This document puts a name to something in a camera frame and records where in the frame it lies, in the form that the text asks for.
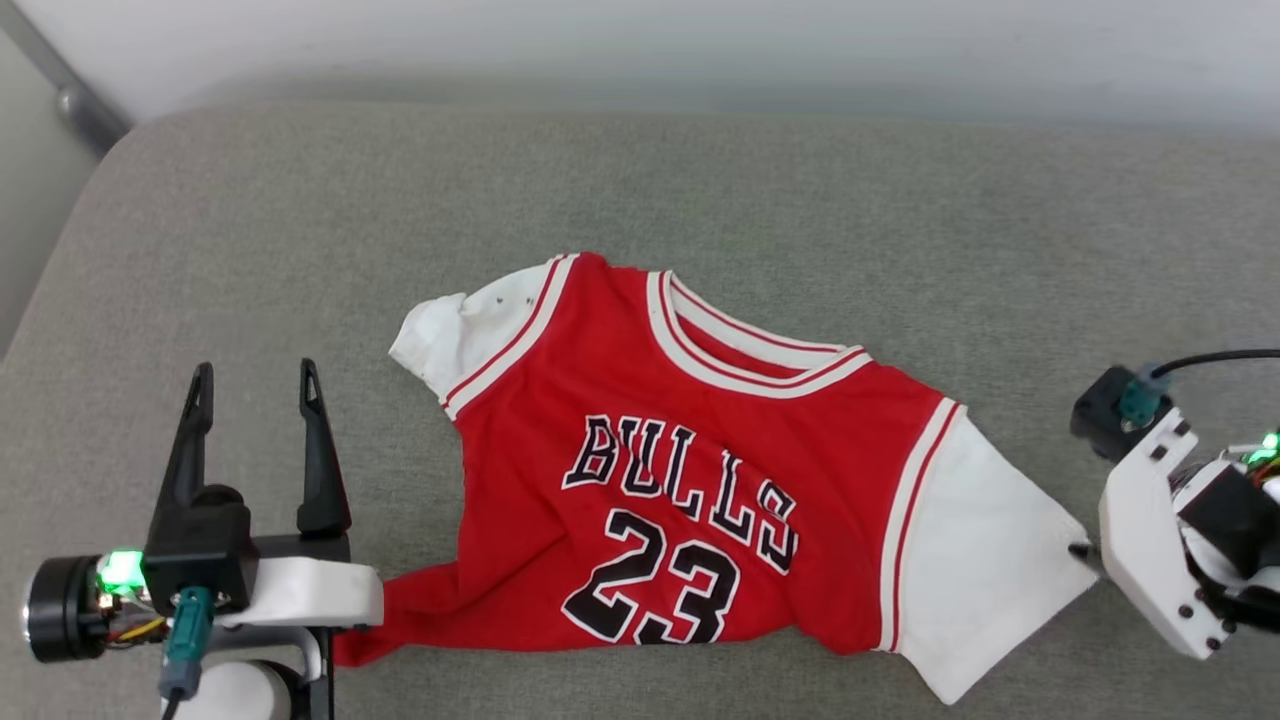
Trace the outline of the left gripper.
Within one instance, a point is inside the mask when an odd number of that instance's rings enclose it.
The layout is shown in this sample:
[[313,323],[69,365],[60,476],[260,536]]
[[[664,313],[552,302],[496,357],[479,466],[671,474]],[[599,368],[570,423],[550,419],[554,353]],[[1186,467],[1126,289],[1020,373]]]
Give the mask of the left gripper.
[[[212,410],[214,369],[211,363],[201,363],[175,430],[157,497],[159,512],[244,502],[239,491],[205,482]],[[305,537],[342,537],[352,524],[349,502],[317,366],[308,357],[300,364],[300,415],[305,450],[297,530]],[[142,569],[143,553],[138,550],[45,561],[29,582],[22,614],[23,634],[35,660],[92,660],[108,651],[165,641],[169,621],[155,610]]]

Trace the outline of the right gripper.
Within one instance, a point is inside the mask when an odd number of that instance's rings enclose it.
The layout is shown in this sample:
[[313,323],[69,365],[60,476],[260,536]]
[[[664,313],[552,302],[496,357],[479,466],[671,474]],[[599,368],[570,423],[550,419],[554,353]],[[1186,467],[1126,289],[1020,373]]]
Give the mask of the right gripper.
[[[1277,432],[1180,471],[1175,518],[1197,598],[1228,632],[1277,633]],[[1068,552],[1098,557],[1092,543],[1070,543]]]

